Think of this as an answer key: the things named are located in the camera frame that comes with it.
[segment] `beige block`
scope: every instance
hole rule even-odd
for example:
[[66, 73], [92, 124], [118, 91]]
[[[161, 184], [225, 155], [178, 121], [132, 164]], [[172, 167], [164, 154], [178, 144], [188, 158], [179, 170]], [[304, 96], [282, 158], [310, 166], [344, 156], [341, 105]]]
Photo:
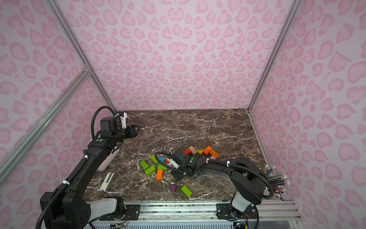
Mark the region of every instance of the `beige block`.
[[192, 152], [192, 154], [196, 154], [197, 153], [197, 150], [193, 146], [190, 146], [188, 149], [190, 149], [190, 151]]

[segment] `white cable tie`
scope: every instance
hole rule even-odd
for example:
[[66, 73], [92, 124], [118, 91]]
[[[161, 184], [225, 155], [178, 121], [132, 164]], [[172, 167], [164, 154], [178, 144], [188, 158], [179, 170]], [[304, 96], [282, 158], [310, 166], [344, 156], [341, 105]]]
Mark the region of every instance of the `white cable tie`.
[[63, 181], [62, 181], [62, 183], [63, 183], [63, 184], [67, 184], [67, 185], [69, 185], [69, 186], [70, 186], [70, 182], [68, 182], [67, 180], [63, 180]]

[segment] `mounting plate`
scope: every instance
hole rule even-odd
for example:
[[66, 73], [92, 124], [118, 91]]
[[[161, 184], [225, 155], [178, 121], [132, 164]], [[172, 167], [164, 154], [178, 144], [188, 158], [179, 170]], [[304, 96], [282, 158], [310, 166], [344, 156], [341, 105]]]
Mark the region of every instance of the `mounting plate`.
[[[140, 205], [139, 204], [127, 204], [125, 205], [126, 211], [128, 212], [129, 220], [138, 220], [138, 216], [140, 214]], [[103, 215], [99, 218], [99, 221], [112, 221], [119, 216], [115, 215], [114, 213]], [[124, 221], [127, 219], [127, 214], [125, 214], [120, 221]]]
[[[224, 219], [223, 217], [227, 218], [227, 219], [235, 219], [232, 215], [231, 215], [231, 209], [229, 207], [229, 203], [228, 204], [216, 204], [216, 210], [217, 210], [217, 218], [218, 219]], [[249, 215], [249, 219], [256, 219], [257, 216], [255, 215], [255, 213], [253, 212], [253, 207], [251, 205], [249, 205], [246, 209], [246, 211], [248, 212]]]

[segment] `pink leopard print wall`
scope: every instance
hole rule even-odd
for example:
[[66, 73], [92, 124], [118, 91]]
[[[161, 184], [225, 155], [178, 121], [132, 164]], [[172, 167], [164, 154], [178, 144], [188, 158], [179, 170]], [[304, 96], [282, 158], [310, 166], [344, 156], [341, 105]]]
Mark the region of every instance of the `pink leopard print wall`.
[[307, 0], [253, 117], [307, 228], [366, 228], [366, 1]]
[[248, 107], [291, 0], [59, 0], [114, 105]]
[[[40, 198], [52, 192], [83, 157], [94, 112], [106, 103], [88, 78], [0, 187], [0, 228], [34, 228]], [[101, 111], [95, 122], [110, 116]]]
[[42, 0], [0, 2], [0, 164], [80, 73]]

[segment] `marble surface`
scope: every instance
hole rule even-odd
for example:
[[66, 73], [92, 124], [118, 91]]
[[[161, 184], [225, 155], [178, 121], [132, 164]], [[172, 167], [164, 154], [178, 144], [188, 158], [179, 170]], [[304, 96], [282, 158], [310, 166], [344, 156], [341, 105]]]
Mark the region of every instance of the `marble surface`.
[[[219, 159], [246, 156], [258, 167], [265, 161], [250, 120], [244, 109], [229, 110], [163, 110], [130, 111], [128, 125], [140, 125], [138, 137], [125, 140], [121, 152], [104, 172], [96, 172], [85, 191], [86, 201], [99, 200], [107, 196], [123, 196], [124, 200], [180, 200], [188, 199], [180, 191], [186, 185], [191, 199], [231, 199], [236, 188], [230, 180], [212, 175], [185, 178], [176, 182], [170, 172], [164, 172], [163, 181], [156, 181], [156, 173], [146, 176], [139, 162], [149, 158], [156, 151], [175, 151], [189, 146], [205, 149], [211, 146]], [[116, 174], [109, 190], [99, 188], [108, 172]], [[177, 186], [176, 192], [169, 191], [170, 185]]]

